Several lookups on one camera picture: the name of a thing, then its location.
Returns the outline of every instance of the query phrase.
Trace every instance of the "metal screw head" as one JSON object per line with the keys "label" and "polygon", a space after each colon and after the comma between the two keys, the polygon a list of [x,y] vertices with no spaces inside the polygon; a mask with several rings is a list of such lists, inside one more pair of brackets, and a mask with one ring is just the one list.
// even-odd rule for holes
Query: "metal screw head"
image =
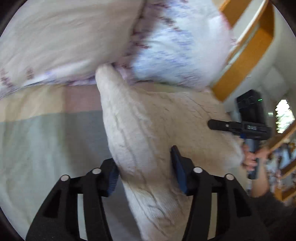
{"label": "metal screw head", "polygon": [[100,174],[101,171],[102,170],[100,168],[95,168],[95,169],[92,170],[92,173],[96,175],[96,174]]}
{"label": "metal screw head", "polygon": [[234,175],[232,175],[232,174],[227,174],[227,175],[226,175],[226,178],[227,178],[228,180],[232,181],[232,180],[234,180]]}
{"label": "metal screw head", "polygon": [[65,181],[68,181],[69,180],[69,176],[68,175],[62,175],[61,176],[61,181],[65,182]]}
{"label": "metal screw head", "polygon": [[200,167],[195,167],[195,168],[193,168],[193,171],[194,171],[195,173],[202,173],[202,168],[200,168]]}

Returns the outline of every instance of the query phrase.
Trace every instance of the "white pillow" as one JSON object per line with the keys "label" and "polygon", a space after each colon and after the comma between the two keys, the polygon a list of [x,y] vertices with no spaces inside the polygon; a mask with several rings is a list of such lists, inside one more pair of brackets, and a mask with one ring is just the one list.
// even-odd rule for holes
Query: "white pillow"
{"label": "white pillow", "polygon": [[242,160],[240,140],[208,128],[211,118],[229,120],[211,93],[136,89],[110,65],[97,69],[96,81],[109,149],[142,239],[167,240],[186,224],[192,201],[177,185],[170,148],[177,145],[196,166],[224,175]]}
{"label": "white pillow", "polygon": [[203,89],[226,64],[230,25],[211,0],[147,0],[116,66],[130,83],[153,80]]}
{"label": "white pillow", "polygon": [[141,0],[28,0],[0,38],[0,97],[94,76],[125,50]]}

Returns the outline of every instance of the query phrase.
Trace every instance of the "bedsheet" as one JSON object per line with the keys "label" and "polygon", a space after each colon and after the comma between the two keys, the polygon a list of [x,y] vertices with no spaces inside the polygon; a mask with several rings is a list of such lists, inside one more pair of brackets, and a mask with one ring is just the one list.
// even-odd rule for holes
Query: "bedsheet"
{"label": "bedsheet", "polygon": [[[25,238],[59,177],[85,175],[111,157],[96,86],[45,85],[0,100],[0,206]],[[78,200],[80,236],[82,196]],[[140,240],[122,182],[103,199],[113,240]]]}

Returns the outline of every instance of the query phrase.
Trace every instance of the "hand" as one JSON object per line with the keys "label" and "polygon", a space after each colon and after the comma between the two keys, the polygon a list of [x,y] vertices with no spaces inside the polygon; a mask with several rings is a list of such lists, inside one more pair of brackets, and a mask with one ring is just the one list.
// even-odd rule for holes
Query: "hand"
{"label": "hand", "polygon": [[244,160],[242,162],[242,166],[247,171],[254,171],[255,167],[258,165],[255,161],[256,158],[259,158],[263,163],[265,163],[269,154],[269,150],[265,147],[261,148],[256,153],[252,153],[249,151],[249,146],[246,144],[242,146],[242,150],[244,153]]}

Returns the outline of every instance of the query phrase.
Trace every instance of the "wooden rail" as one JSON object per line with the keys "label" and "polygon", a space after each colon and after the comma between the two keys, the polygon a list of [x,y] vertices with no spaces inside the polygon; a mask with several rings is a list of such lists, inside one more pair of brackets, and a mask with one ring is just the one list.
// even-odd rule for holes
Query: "wooden rail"
{"label": "wooden rail", "polygon": [[216,97],[221,101],[224,101],[247,77],[274,38],[274,10],[270,2],[262,9],[258,24],[259,29],[246,48],[212,88]]}
{"label": "wooden rail", "polygon": [[276,199],[278,199],[279,201],[283,201],[283,195],[282,195],[282,192],[281,192],[281,189],[280,188],[276,188],[274,190],[274,196]]}
{"label": "wooden rail", "polygon": [[293,121],[282,134],[278,134],[268,141],[270,152],[273,152],[279,148],[283,144],[284,140],[289,138],[294,133],[294,131],[296,131],[296,120]]}
{"label": "wooden rail", "polygon": [[231,27],[239,20],[252,0],[225,0],[220,11],[225,15]]}
{"label": "wooden rail", "polygon": [[264,0],[258,13],[255,15],[255,18],[251,21],[251,23],[250,23],[251,26],[248,26],[246,31],[242,34],[242,36],[238,38],[238,40],[236,42],[236,47],[231,51],[231,53],[228,57],[228,62],[235,56],[235,54],[237,54],[237,52],[241,49],[241,47],[244,45],[244,43],[251,36],[254,29],[258,25],[259,20],[261,19],[261,16],[264,13],[267,5],[268,5],[268,0]]}
{"label": "wooden rail", "polygon": [[290,188],[286,191],[282,192],[282,201],[287,201],[289,198],[294,197],[296,195],[296,188]]}
{"label": "wooden rail", "polygon": [[295,170],[296,170],[296,159],[292,161],[289,165],[281,169],[281,179],[286,178],[287,176],[292,174],[292,172],[294,172]]}

